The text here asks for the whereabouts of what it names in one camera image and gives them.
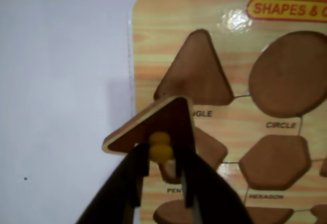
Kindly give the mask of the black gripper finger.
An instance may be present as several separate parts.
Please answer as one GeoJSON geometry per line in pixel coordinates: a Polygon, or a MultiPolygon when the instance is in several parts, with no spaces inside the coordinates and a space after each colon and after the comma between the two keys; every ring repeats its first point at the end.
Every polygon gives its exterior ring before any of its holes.
{"type": "Polygon", "coordinates": [[[134,147],[98,191],[77,223],[133,223],[149,175],[149,145],[134,147]]]}
{"type": "Polygon", "coordinates": [[[194,223],[253,223],[237,192],[189,147],[175,146],[183,200],[194,223]]]}

